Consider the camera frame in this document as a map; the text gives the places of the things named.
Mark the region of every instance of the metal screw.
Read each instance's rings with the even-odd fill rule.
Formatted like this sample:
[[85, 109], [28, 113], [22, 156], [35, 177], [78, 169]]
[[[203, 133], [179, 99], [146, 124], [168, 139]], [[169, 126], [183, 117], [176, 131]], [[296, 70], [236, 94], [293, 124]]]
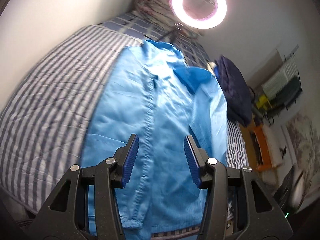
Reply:
[[251, 172], [251, 171], [252, 171], [252, 168], [251, 168], [250, 166], [244, 166], [244, 167], [243, 167], [243, 170], [244, 170], [245, 172]]
[[77, 171], [77, 170], [79, 170], [79, 165], [73, 164], [73, 165], [70, 167], [70, 170], [71, 170], [71, 171]]
[[108, 158], [106, 159], [106, 164], [112, 164], [114, 163], [116, 160], [114, 158]]
[[215, 158], [209, 158], [209, 159], [207, 160], [207, 162], [208, 162], [209, 164], [211, 164], [211, 165], [215, 165], [215, 164], [218, 163], [217, 159], [215, 159]]

